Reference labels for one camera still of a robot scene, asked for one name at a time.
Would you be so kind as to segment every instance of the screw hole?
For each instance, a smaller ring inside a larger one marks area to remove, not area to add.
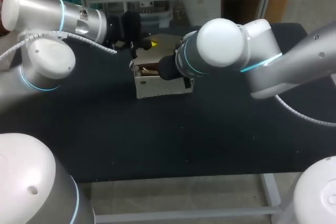
[[[32,195],[37,195],[38,194],[38,190],[35,186],[29,186],[28,187],[28,192]]]

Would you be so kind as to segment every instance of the white robotic arm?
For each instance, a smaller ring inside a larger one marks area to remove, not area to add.
[[[336,23],[322,27],[283,55],[266,20],[240,26],[213,19],[182,40],[173,56],[178,72],[166,74],[162,64],[159,74],[166,80],[194,78],[233,66],[246,76],[253,98],[269,98],[336,73],[335,31]]]
[[[0,56],[21,48],[22,64],[0,72],[0,110],[41,92],[52,91],[71,74],[75,55],[62,41],[71,37],[97,46],[111,54],[112,24],[99,10],[62,0],[3,0],[2,23],[19,33],[16,46]]]

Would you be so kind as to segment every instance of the cardboard box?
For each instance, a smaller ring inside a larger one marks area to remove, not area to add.
[[[269,0],[265,19],[270,23],[278,23],[282,21],[288,0]]]
[[[138,99],[167,94],[185,94],[193,91],[194,80],[178,78],[170,81],[161,79],[158,75],[158,62],[173,53],[175,45],[182,36],[155,34],[148,37],[157,43],[149,50],[137,49],[138,56],[133,60],[131,69],[134,73],[136,97]]]

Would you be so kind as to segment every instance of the black table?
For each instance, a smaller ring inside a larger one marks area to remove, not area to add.
[[[298,24],[272,28],[282,52],[306,36]],[[191,94],[137,100],[129,53],[70,45],[77,56],[70,79],[0,115],[0,132],[40,139],[78,182],[297,172],[336,155],[336,129],[297,118],[274,98],[254,100],[238,71],[197,79]],[[336,121],[330,77],[281,97]]]

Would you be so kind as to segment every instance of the cable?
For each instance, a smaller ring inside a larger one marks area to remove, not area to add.
[[[281,99],[278,95],[276,95],[275,98],[281,103],[281,105],[283,105],[291,113],[293,113],[294,115],[296,115],[296,116],[298,116],[298,117],[300,117],[300,118],[302,118],[306,121],[309,121],[309,122],[315,123],[315,124],[320,124],[320,125],[323,125],[323,126],[336,127],[336,123],[330,123],[330,122],[316,120],[314,118],[310,118],[309,116],[306,116],[306,115],[303,115],[303,114],[297,112],[295,109],[290,107],[287,103],[285,103],[283,101],[283,99]]]
[[[73,39],[77,39],[80,41],[83,41],[85,43],[88,43],[92,46],[95,46],[105,52],[108,52],[109,54],[115,55],[117,53],[117,51],[104,47],[90,39],[78,36],[76,34],[72,34],[72,33],[67,33],[65,31],[41,31],[38,32],[34,35],[29,35],[29,37],[27,39],[24,39],[23,41],[19,42],[18,44],[12,46],[11,48],[9,48],[6,52],[4,52],[1,56],[0,56],[0,61],[4,60],[9,54],[11,54],[12,52],[15,52],[17,49],[21,48],[22,46],[24,46],[25,44],[27,44],[28,42],[31,42],[32,40],[41,38],[41,37],[45,37],[45,36],[53,36],[56,37],[58,39],[64,39],[67,37],[73,38]]]

